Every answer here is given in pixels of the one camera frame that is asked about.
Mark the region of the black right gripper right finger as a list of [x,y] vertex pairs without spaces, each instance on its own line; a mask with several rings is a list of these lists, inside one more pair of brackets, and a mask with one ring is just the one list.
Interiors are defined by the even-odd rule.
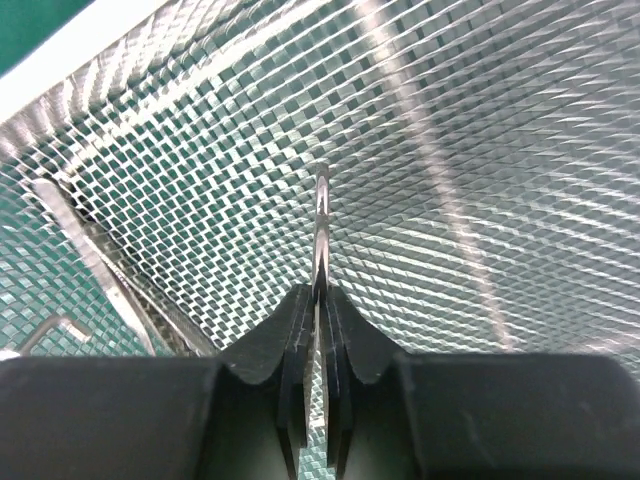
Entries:
[[565,353],[410,353],[321,295],[327,461],[340,479],[635,479],[639,385]]

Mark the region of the silver forceps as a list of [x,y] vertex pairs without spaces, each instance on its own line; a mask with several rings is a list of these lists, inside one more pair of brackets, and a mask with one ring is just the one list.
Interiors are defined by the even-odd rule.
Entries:
[[325,437],[325,453],[328,468],[332,468],[329,444],[328,392],[326,386],[326,366],[321,328],[321,305],[329,285],[329,238],[330,238],[330,195],[329,166],[321,163],[317,167],[315,183],[315,225],[313,237],[313,260],[311,286],[314,320],[314,362],[318,363],[322,385],[322,420]]

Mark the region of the silver tweezers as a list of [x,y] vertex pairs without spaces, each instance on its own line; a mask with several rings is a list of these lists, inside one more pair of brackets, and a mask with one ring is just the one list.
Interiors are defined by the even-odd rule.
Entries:
[[177,355],[217,354],[211,339],[134,268],[104,228],[77,213],[56,182],[39,178],[32,189],[148,354],[157,353],[155,342]]

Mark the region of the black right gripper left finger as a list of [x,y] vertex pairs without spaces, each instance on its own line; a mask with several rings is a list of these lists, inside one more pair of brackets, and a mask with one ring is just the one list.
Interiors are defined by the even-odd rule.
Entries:
[[1,364],[5,479],[293,479],[313,298],[293,287],[213,357]]

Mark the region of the green surgical cloth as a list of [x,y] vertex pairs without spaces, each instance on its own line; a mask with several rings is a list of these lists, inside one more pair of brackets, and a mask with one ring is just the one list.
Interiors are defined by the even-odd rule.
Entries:
[[159,1],[3,1],[1,75],[69,73],[160,6]]

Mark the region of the metal mesh instrument tray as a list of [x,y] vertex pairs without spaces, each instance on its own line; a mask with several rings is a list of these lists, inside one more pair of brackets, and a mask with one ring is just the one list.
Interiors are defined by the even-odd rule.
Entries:
[[[1,364],[202,357],[146,352],[34,180],[219,354],[312,293],[327,163],[328,290],[403,349],[639,385],[637,2],[159,2],[69,73],[1,75]],[[340,479],[314,351],[312,313],[293,479]]]

